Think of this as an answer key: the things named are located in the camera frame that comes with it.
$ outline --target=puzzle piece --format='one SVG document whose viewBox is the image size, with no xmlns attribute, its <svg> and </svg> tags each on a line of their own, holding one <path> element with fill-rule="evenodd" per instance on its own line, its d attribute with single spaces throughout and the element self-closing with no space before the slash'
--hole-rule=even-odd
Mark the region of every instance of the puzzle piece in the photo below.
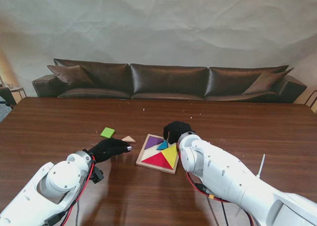
<svg viewBox="0 0 317 226">
<path fill-rule="evenodd" d="M 150 136 L 144 149 L 148 149 L 150 147 L 153 147 L 154 145 L 162 143 L 163 141 L 164 141 L 164 139 L 155 138 L 155 137 Z"/>
<path fill-rule="evenodd" d="M 147 164 L 151 164 L 154 166 L 158 166 L 161 168 L 173 170 L 173 168 L 170 166 L 170 164 L 168 163 L 168 161 L 166 160 L 166 158 L 164 157 L 162 152 L 155 154 L 154 156 L 151 156 L 151 157 L 143 160 L 142 162 L 147 163 Z"/>
<path fill-rule="evenodd" d="M 135 140 L 131 138 L 130 136 L 126 136 L 125 138 L 122 139 L 122 141 L 125 141 L 127 143 L 136 143 Z"/>
<path fill-rule="evenodd" d="M 100 136 L 105 138 L 111 138 L 114 134 L 114 131 L 115 130 L 112 128 L 105 128 L 103 132 L 100 134 Z"/>
<path fill-rule="evenodd" d="M 177 156 L 177 149 L 176 149 L 176 144 L 173 144 L 169 148 L 166 148 L 162 151 L 162 154 L 170 164 L 170 166 L 173 168 L 175 165 L 176 161 L 176 156 Z"/>
<path fill-rule="evenodd" d="M 161 145 L 159 145 L 157 150 L 164 150 L 166 148 L 168 148 L 168 144 L 167 144 L 167 141 L 164 141 Z"/>
</svg>

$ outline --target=beige triangle piece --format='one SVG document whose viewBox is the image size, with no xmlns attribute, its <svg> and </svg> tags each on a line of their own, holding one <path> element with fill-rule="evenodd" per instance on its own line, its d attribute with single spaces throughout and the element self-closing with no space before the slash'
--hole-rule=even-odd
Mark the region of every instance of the beige triangle piece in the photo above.
<svg viewBox="0 0 317 226">
<path fill-rule="evenodd" d="M 130 136 L 126 136 L 125 138 L 122 139 L 122 141 L 125 141 L 127 143 L 135 143 L 135 140 L 131 138 Z"/>
</svg>

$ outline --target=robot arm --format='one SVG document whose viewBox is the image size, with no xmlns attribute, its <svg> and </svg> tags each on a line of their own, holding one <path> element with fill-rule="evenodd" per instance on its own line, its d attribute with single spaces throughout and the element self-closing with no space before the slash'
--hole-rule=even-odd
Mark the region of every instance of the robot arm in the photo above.
<svg viewBox="0 0 317 226">
<path fill-rule="evenodd" d="M 89 151 L 70 154 L 66 161 L 43 165 L 19 194 L 0 214 L 0 226 L 52 226 L 78 197 L 88 174 L 94 183 L 103 179 L 93 167 L 111 156 L 131 151 L 131 146 L 117 139 L 105 139 Z"/>
<path fill-rule="evenodd" d="M 173 123 L 165 127 L 164 138 L 169 132 L 172 139 L 178 139 L 184 169 L 202 181 L 208 194 L 238 205 L 259 226 L 317 226 L 316 203 L 268 185 L 237 157 L 177 123 L 177 131 L 173 130 Z"/>
</svg>

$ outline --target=red triangle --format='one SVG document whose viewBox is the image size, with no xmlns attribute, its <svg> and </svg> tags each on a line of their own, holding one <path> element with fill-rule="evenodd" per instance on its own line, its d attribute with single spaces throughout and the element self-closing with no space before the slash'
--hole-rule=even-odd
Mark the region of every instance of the red triangle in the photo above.
<svg viewBox="0 0 317 226">
<path fill-rule="evenodd" d="M 173 170 L 173 168 L 170 166 L 166 158 L 164 157 L 163 153 L 157 153 L 149 158 L 146 158 L 142 161 L 143 163 L 151 164 L 157 167 L 161 168 L 167 168 Z"/>
</svg>

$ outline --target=leather sofa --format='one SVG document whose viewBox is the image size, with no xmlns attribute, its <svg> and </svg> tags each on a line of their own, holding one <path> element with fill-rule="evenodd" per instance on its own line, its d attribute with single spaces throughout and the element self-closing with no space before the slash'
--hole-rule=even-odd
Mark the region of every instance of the leather sofa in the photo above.
<svg viewBox="0 0 317 226">
<path fill-rule="evenodd" d="M 278 73 L 288 66 L 250 69 L 65 59 L 54 62 L 81 66 L 97 88 L 68 89 L 55 75 L 46 75 L 32 82 L 38 97 L 292 103 L 306 89 L 306 85 L 286 75 L 269 91 L 242 94 L 263 71 Z"/>
</svg>

